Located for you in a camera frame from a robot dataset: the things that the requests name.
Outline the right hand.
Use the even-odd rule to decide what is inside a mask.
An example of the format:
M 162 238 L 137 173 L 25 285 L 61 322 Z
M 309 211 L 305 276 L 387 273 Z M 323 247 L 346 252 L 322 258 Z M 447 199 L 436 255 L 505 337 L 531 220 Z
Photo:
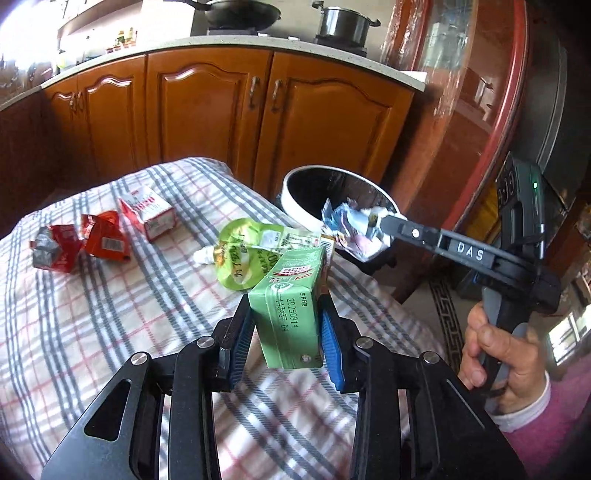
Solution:
M 495 390 L 501 394 L 493 402 L 495 415 L 511 414 L 535 403 L 546 388 L 545 356 L 536 332 L 529 327 L 524 338 L 491 326 L 483 303 L 468 314 L 465 345 L 459 378 L 469 389 L 483 387 L 487 373 L 479 362 L 486 353 L 508 367 L 507 378 Z

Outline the pink right sleeve forearm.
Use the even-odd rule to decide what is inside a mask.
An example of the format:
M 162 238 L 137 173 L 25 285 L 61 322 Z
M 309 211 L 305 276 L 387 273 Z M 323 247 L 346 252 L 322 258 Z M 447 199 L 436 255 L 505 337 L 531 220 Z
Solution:
M 583 420 L 590 399 L 590 355 L 570 366 L 560 381 L 545 373 L 542 395 L 517 412 L 491 418 L 509 441 L 528 474 L 542 473 Z

